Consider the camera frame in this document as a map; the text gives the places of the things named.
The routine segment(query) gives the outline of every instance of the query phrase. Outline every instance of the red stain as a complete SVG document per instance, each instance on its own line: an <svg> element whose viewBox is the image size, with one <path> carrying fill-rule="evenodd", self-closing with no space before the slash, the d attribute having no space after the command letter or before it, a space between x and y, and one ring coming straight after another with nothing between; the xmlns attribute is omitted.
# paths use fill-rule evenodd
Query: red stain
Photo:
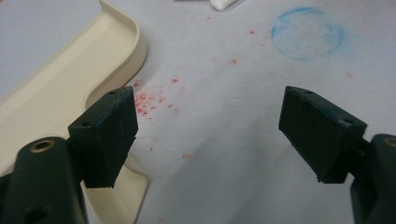
<svg viewBox="0 0 396 224"><path fill-rule="evenodd" d="M183 159L184 160L189 160L190 158L191 158L190 154L187 154L187 153L183 154Z"/></svg>
<svg viewBox="0 0 396 224"><path fill-rule="evenodd" d="M178 83L178 77L172 78L172 82L173 82L173 83Z"/></svg>
<svg viewBox="0 0 396 224"><path fill-rule="evenodd" d="M142 108L137 108L137 114L143 114L145 112Z"/></svg>
<svg viewBox="0 0 396 224"><path fill-rule="evenodd" d="M139 87L141 84L142 84L142 80L137 80L137 81L134 83L134 87Z"/></svg>
<svg viewBox="0 0 396 224"><path fill-rule="evenodd" d="M163 96L160 96L160 100L158 100L158 102L159 102L160 104L162 104L162 103L163 103L163 101L165 101L165 97L163 97Z"/></svg>
<svg viewBox="0 0 396 224"><path fill-rule="evenodd" d="M346 77L349 77L349 78L353 78L355 75L353 75L351 72L347 72L346 73Z"/></svg>

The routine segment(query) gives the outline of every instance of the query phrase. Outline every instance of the black plastic part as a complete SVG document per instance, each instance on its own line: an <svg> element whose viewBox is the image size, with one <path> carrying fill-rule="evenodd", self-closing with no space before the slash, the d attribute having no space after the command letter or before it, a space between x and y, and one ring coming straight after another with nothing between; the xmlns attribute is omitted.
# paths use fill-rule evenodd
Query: black plastic part
<svg viewBox="0 0 396 224"><path fill-rule="evenodd" d="M6 202L6 194L11 180L11 174L0 177L0 220L3 214L4 204Z"/></svg>
<svg viewBox="0 0 396 224"><path fill-rule="evenodd" d="M352 185L352 204L357 224L396 222L396 136L376 135L365 156L375 190Z"/></svg>
<svg viewBox="0 0 396 224"><path fill-rule="evenodd" d="M85 186L113 188L138 130L132 87L108 92L68 129Z"/></svg>
<svg viewBox="0 0 396 224"><path fill-rule="evenodd" d="M361 143L367 125L312 91L286 87L279 130L323 183L344 183L344 153Z"/></svg>
<svg viewBox="0 0 396 224"><path fill-rule="evenodd" d="M18 153L1 223L85 223L67 145L43 138Z"/></svg>

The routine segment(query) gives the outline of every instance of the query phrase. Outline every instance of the curved plastic edge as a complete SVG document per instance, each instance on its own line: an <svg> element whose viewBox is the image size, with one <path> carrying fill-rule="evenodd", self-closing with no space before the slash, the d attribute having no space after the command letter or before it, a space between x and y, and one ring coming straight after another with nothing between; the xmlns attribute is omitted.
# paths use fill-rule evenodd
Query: curved plastic edge
<svg viewBox="0 0 396 224"><path fill-rule="evenodd" d="M18 151L44 136L68 137L67 126L107 91L127 83L147 55L137 23L103 0L102 12L27 81L0 102L0 175L12 171ZM133 158L130 167L139 167ZM148 178L121 169L114 189L84 189L97 223L133 223Z"/></svg>

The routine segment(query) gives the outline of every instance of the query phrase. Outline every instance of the mounting hole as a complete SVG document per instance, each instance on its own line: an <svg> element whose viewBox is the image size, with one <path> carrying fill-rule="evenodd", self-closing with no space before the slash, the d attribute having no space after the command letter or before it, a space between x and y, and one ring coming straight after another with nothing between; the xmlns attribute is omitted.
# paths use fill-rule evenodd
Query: mounting hole
<svg viewBox="0 0 396 224"><path fill-rule="evenodd" d="M29 211L24 218L24 222L29 224L38 223L44 220L48 215L49 211L45 207L39 207Z"/></svg>
<svg viewBox="0 0 396 224"><path fill-rule="evenodd" d="M30 152L41 153L41 152L47 151L48 149L51 149L53 146L55 146L55 141L53 141L51 139L42 140L42 141L34 143L30 147Z"/></svg>
<svg viewBox="0 0 396 224"><path fill-rule="evenodd" d="M340 119L340 120L338 120L338 123L345 125L345 126L353 125L353 121L350 119Z"/></svg>
<svg viewBox="0 0 396 224"><path fill-rule="evenodd" d="M92 125L92 121L87 120L81 123L81 126L83 127L90 127Z"/></svg>
<svg viewBox="0 0 396 224"><path fill-rule="evenodd" d="M395 137L387 137L384 139L384 142L392 147L396 147L396 138Z"/></svg>

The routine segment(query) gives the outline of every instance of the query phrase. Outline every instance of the screw hole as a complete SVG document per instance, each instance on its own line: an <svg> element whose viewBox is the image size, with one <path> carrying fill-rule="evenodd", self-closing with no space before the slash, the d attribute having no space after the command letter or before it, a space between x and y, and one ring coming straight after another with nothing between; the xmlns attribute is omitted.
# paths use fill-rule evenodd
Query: screw hole
<svg viewBox="0 0 396 224"><path fill-rule="evenodd" d="M32 153L40 153L51 149L55 145L55 142L51 139L43 140L35 143L30 147L30 152Z"/></svg>
<svg viewBox="0 0 396 224"><path fill-rule="evenodd" d="M25 223L34 224L44 220L49 215L49 212L44 207L36 208L29 211L25 216Z"/></svg>

